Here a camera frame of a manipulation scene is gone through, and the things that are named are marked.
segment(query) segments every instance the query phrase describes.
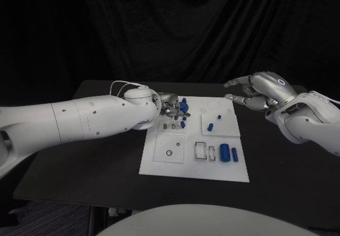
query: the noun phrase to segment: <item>white board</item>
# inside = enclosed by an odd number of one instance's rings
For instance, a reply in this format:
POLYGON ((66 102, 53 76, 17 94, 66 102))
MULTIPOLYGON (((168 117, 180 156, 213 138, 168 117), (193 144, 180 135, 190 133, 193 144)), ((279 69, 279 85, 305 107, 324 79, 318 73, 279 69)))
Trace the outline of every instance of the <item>white board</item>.
POLYGON ((152 176, 249 182, 240 136, 233 135, 227 137, 227 133, 224 134, 226 136, 207 136, 203 135, 201 129, 201 114, 214 114, 214 116, 211 116, 213 119, 214 117, 217 117, 217 115, 221 115, 221 119, 227 117, 227 115, 234 115, 232 101, 217 97, 185 97, 185 100, 188 105, 187 112, 191 114, 191 117, 187 118, 187 120, 184 121, 185 133, 180 132, 180 129, 177 133, 160 132, 161 124, 164 124, 164 122, 171 122, 172 119, 165 116, 157 117, 154 126, 147 130, 144 151, 139 164, 139 174, 152 176), (155 156, 155 146, 157 138, 160 135, 170 135, 168 140, 171 140, 172 136, 175 135, 184 137, 183 163, 154 161, 154 158, 158 157, 155 156), (206 143, 207 156, 209 146, 214 147, 214 161, 210 161, 209 158, 206 161, 196 160, 196 142, 206 143), (230 162, 220 161, 220 144, 229 144, 230 149, 236 148, 239 159, 237 162, 233 162, 233 160, 230 162))

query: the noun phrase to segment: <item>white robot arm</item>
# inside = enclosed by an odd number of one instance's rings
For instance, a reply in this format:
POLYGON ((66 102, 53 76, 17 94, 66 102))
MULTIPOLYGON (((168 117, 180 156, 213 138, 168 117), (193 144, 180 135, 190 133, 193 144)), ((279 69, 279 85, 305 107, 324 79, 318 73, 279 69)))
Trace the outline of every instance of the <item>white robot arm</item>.
POLYGON ((98 139, 152 126, 157 115, 190 117, 177 95, 147 87, 124 99, 105 95, 23 107, 0 107, 0 178, 39 150, 77 140, 98 139))
POLYGON ((272 72, 257 72, 230 80, 224 87, 242 84, 247 98, 224 98, 265 111, 265 118, 295 144, 314 141, 331 154, 340 155, 340 110, 328 97, 315 91, 296 94, 285 79, 272 72))

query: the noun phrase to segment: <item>robotic hand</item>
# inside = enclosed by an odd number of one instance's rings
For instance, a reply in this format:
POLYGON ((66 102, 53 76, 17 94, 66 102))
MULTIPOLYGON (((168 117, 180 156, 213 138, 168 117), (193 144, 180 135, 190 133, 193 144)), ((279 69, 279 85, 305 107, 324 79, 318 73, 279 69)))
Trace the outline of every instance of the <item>robotic hand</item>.
POLYGON ((0 178, 39 150, 77 140, 98 139, 152 126, 158 114, 190 117, 177 95, 147 86, 124 98, 103 95, 23 107, 0 107, 0 178))
POLYGON ((328 97, 315 91, 296 94, 292 86, 272 72, 257 72, 227 81, 224 87, 242 84, 249 97, 224 95, 224 98, 256 111, 295 144, 314 141, 331 154, 340 155, 340 110, 328 97))

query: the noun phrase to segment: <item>table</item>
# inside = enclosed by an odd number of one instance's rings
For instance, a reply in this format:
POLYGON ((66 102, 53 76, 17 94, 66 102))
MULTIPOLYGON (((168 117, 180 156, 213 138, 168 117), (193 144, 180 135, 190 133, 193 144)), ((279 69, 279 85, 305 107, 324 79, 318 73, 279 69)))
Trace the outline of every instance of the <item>table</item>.
MULTIPOLYGON (((83 81, 73 98, 108 94, 109 84, 83 81)), ((243 93, 240 87, 220 84, 142 84, 183 96, 243 93)), ((41 150, 14 198, 135 210, 171 204, 220 205, 302 226, 340 229, 338 157, 312 142, 292 144, 262 112, 234 104, 234 113, 250 183, 139 175, 147 131, 131 130, 41 150)))

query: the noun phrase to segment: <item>white platform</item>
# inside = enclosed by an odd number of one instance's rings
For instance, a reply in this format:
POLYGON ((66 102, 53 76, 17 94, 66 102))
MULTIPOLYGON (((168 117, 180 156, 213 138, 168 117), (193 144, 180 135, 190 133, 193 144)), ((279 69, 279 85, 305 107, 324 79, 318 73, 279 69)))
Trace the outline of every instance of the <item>white platform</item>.
POLYGON ((185 97, 187 105, 188 105, 188 113, 191 117, 184 121, 185 123, 185 132, 181 129, 177 129, 171 133, 160 132, 164 122, 171 122, 171 118, 165 116, 158 116, 154 126, 147 130, 145 144, 144 144, 144 152, 139 164, 139 174, 141 175, 154 175, 154 176, 170 176, 170 177, 185 177, 185 178, 201 178, 201 179, 213 179, 213 180, 226 180, 226 181, 237 181, 237 182, 249 182, 247 171, 246 171, 246 163, 245 156, 240 144, 240 136, 239 129, 234 126, 236 116, 233 112, 232 101, 224 98, 216 97, 185 97), (203 122, 213 123, 213 133, 207 133, 210 136, 203 135, 201 127, 204 125, 203 122), (219 131, 226 132, 224 136, 220 136, 219 131), (161 151, 160 154, 155 155, 155 143, 158 136, 170 135, 168 137, 168 150, 171 147, 175 148, 174 141, 170 141, 174 136, 184 137, 184 147, 183 147, 183 159, 177 158, 171 155, 177 163, 164 161, 160 162, 158 159, 155 161, 154 158, 164 158, 164 154, 161 151), (204 142, 206 143, 206 153, 209 156, 209 146, 214 146, 214 155, 216 160, 210 161, 209 158, 206 161, 196 160, 194 155, 194 143, 204 142), (237 158, 239 161, 233 162, 221 162, 220 161, 220 153, 219 153, 219 145, 229 144, 230 149, 236 148, 237 150, 237 158))

